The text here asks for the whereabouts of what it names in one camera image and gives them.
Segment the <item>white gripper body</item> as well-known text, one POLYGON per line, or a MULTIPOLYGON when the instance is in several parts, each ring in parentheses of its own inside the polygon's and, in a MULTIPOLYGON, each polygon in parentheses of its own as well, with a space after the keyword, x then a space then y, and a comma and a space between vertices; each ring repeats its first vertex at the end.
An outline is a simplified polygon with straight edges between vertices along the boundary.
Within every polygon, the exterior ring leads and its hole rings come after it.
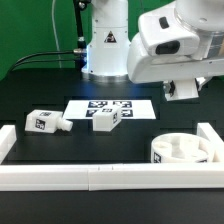
POLYGON ((133 83, 222 76, 224 75, 224 55, 204 60, 191 60, 188 57, 171 55, 152 57, 146 51, 140 35, 137 34, 130 45, 127 71, 133 83))

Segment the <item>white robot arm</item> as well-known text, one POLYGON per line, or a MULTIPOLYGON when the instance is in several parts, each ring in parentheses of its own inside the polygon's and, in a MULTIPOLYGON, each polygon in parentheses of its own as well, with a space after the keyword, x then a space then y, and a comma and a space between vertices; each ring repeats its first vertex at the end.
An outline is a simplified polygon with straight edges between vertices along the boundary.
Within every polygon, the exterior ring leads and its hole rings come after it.
POLYGON ((167 100, 196 98, 224 75, 224 0, 173 0, 142 14, 128 38, 128 0, 92 0, 83 75, 101 82, 161 82, 167 100))

